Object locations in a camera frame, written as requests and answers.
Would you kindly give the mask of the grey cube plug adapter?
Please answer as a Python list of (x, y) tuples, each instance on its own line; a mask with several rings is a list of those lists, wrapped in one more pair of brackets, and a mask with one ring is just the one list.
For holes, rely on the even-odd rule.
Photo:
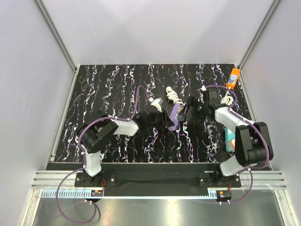
[(178, 121), (184, 121), (185, 120), (185, 115), (179, 114), (178, 117), (177, 117), (177, 120)]

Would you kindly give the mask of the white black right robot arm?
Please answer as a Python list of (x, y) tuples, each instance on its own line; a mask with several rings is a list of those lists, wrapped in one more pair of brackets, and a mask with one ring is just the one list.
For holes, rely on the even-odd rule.
[(202, 88), (203, 99), (189, 96), (186, 115), (190, 121), (203, 123), (210, 118), (235, 134), (234, 155), (220, 163), (210, 177), (218, 186), (225, 186), (234, 176), (246, 170), (263, 169), (273, 159), (269, 129), (264, 122), (246, 119), (222, 103), (216, 85)]

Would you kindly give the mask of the blue cube plug adapter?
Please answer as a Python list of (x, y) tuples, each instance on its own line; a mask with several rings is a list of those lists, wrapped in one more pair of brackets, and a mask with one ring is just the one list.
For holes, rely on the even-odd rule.
[(232, 74), (230, 77), (231, 80), (236, 80), (236, 78), (237, 78), (237, 76), (235, 74)]

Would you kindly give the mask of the orange power strip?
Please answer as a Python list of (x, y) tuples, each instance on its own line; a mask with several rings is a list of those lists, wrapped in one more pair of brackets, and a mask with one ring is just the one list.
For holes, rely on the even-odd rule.
[(239, 78), (239, 75), (240, 75), (240, 70), (237, 69), (237, 68), (233, 68), (231, 73), (230, 73), (230, 77), (227, 81), (227, 84), (226, 84), (226, 87), (228, 89), (233, 90), (235, 88), (236, 83), (237, 83), (238, 78)]

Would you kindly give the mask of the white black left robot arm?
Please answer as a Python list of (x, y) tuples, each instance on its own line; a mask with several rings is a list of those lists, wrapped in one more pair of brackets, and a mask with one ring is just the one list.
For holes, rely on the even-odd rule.
[(178, 126), (178, 113), (170, 116), (165, 110), (148, 107), (136, 113), (132, 119), (121, 119), (107, 115), (104, 111), (96, 113), (92, 120), (78, 126), (76, 136), (79, 148), (84, 154), (85, 181), (91, 186), (100, 184), (101, 152), (107, 143), (118, 135), (133, 137), (148, 128), (174, 131)]

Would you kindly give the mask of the purple power strip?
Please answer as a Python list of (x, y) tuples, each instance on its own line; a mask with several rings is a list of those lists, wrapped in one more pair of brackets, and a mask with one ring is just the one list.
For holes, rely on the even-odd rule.
[(177, 117), (179, 114), (181, 114), (181, 110), (182, 110), (182, 105), (181, 104), (175, 104), (173, 106), (173, 109), (172, 111), (174, 112), (174, 119), (171, 119), (175, 125), (177, 125), (178, 127), (178, 124), (179, 124), (179, 121), (177, 120)]

